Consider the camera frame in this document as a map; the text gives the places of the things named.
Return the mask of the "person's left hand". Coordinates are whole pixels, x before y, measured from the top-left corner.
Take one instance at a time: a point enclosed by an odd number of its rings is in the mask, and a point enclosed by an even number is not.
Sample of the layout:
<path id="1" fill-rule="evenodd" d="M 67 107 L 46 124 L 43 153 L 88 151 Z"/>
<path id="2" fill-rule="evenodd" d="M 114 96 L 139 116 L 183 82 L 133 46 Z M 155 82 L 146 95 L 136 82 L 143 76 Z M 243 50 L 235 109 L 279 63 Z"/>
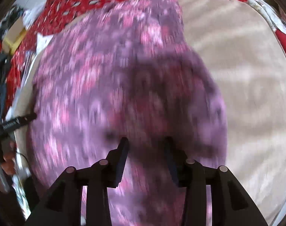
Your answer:
<path id="1" fill-rule="evenodd" d="M 9 151 L 6 153 L 2 152 L 0 154 L 0 158 L 3 158 L 4 160 L 3 162 L 1 162 L 1 168 L 9 176 L 16 174 L 15 162 L 14 162 L 15 154 L 16 154 L 15 151 Z"/>

